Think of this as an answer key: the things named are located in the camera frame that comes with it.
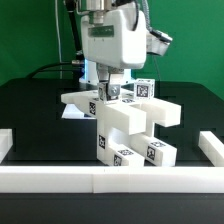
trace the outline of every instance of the white wooden block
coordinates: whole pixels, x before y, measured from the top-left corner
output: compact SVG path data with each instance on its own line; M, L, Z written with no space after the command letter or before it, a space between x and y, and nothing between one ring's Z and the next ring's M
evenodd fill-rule
M157 138L133 135L131 147L156 166L175 166L177 149Z
M4 167L0 169L2 193L92 193L92 167Z
M132 135L146 130L146 113L122 103L112 104L105 108L105 123Z
M181 106L152 98L142 103L141 109L147 112L147 120L164 127L180 124Z
M93 105L91 105L90 101L98 98L97 91L85 91L85 92L77 92L77 93L67 93L61 95L61 102L65 104L75 104L76 107L85 114L88 114L92 117L93 113Z
M0 163L12 147L12 130L0 129Z
M80 111L74 104L67 104L62 114L64 119L84 119L84 113Z
M111 144L106 151L109 166L143 167L145 158L125 145Z
M129 192L128 167L106 167L93 175L93 193Z
M210 131L201 131L198 146L216 167L224 167L224 144Z

